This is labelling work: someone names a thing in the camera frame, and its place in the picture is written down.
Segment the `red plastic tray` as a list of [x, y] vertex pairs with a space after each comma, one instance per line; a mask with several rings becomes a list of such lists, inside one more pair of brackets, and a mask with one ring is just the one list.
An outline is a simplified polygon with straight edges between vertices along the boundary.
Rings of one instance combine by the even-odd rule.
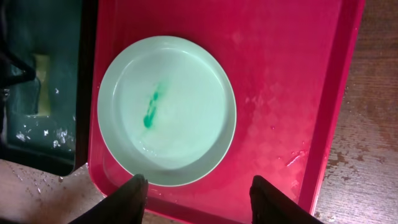
[[222, 65], [237, 105], [235, 136], [208, 176], [151, 185], [147, 209], [190, 223], [251, 223], [260, 175], [313, 213], [325, 173], [363, 1], [100, 1], [93, 99], [128, 45], [175, 35]]

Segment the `green yellow sponge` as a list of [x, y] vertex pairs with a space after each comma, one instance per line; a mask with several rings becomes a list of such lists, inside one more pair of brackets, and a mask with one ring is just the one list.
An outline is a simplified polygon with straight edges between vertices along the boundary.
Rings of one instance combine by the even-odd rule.
[[48, 88], [48, 70], [49, 56], [34, 54], [36, 78], [39, 81], [39, 97], [37, 100], [37, 116], [49, 116], [51, 112], [49, 88]]

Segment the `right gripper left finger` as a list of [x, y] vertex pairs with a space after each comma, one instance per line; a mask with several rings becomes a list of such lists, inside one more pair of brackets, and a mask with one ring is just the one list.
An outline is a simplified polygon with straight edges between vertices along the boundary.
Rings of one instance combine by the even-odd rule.
[[72, 220], [72, 224], [142, 223], [149, 183], [142, 174], [134, 175], [113, 194], [89, 211]]

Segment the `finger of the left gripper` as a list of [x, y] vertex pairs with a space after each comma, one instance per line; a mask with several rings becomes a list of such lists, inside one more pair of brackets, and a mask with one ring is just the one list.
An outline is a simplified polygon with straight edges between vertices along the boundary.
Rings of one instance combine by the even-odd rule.
[[35, 70], [8, 49], [1, 49], [1, 88], [34, 80]]

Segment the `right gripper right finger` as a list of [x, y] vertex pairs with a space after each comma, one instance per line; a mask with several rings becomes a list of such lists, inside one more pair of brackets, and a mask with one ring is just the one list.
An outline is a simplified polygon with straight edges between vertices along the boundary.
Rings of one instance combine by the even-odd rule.
[[260, 175], [253, 177], [249, 196], [252, 224], [322, 224]]

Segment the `mint green plate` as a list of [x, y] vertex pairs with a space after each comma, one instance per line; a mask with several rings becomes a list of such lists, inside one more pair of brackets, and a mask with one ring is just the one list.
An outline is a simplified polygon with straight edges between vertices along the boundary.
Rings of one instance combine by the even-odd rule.
[[236, 129], [229, 79], [199, 45], [155, 36], [126, 47], [102, 79], [97, 117], [118, 164], [154, 184], [176, 187], [209, 174]]

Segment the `dark green water tray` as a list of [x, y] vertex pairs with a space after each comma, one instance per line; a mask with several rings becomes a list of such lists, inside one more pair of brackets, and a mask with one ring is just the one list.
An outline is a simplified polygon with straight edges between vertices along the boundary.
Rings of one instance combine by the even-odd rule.
[[35, 70], [49, 56], [49, 116], [37, 116], [39, 81], [1, 88], [1, 158], [66, 176], [88, 159], [97, 1], [1, 2], [1, 49]]

